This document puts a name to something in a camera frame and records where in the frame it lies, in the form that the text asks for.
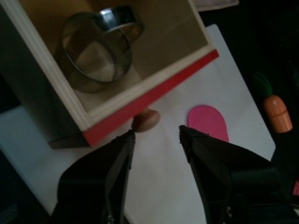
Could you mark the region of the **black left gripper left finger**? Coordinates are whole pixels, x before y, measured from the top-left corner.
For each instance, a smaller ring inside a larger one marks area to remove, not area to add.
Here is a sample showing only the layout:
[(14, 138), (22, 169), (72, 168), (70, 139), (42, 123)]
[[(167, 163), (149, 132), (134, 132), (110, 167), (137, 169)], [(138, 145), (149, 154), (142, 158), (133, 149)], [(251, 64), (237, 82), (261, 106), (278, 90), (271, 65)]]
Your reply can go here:
[(130, 130), (82, 157), (60, 176), (50, 224), (126, 224), (137, 134)]

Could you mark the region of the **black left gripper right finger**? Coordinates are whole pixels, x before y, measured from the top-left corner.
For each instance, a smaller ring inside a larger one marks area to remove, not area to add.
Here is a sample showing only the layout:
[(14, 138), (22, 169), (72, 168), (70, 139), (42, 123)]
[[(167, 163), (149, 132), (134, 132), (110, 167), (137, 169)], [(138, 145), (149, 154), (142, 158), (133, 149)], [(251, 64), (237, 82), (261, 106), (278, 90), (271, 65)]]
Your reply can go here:
[(181, 127), (181, 143), (207, 224), (299, 224), (269, 160), (186, 126)]

